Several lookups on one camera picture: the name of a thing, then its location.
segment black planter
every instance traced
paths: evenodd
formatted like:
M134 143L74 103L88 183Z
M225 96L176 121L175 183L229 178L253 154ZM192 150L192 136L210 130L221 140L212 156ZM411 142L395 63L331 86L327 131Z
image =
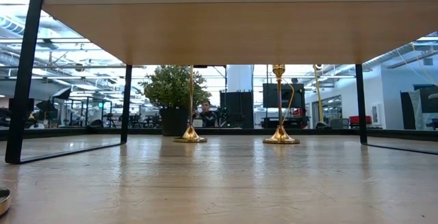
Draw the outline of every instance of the black planter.
M163 136L182 136L187 129L189 111L187 108L162 108Z

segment potted plant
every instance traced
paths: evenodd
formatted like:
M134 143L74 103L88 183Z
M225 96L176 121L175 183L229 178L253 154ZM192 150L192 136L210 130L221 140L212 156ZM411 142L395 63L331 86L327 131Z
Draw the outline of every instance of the potted plant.
M193 104L194 107L208 100L210 93L205 91L205 78L193 74ZM181 136L188 124L190 109L190 67L189 66L158 66L154 75L140 82L143 95L152 105L159 108L162 118L162 134L164 136Z

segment man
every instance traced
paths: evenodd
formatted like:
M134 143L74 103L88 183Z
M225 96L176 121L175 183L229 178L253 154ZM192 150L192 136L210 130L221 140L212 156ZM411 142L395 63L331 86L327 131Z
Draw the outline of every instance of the man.
M199 116L203 120L203 127L215 127L216 126L216 115L210 111L210 101L205 101L202 103L202 112Z

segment gold candlestick holder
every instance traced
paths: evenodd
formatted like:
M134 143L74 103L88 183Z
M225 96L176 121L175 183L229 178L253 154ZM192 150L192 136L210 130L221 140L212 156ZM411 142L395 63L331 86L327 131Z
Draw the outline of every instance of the gold candlestick holder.
M173 142L207 142L206 138L200 137L193 127L193 65L190 66L190 119L184 135L180 138L175 138Z
M281 114L281 76L285 72L285 65L273 64L272 72L276 75L277 96L279 98L279 125L276 127L274 135L263 140L264 143L279 144L279 145L296 145L300 143L299 139L291 138L287 135L285 127L283 126Z

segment shelf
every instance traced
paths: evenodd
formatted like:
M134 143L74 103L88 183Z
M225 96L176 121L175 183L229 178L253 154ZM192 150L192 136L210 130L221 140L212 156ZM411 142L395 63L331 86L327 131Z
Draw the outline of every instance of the shelf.
M44 0L127 64L357 64L438 30L438 0Z

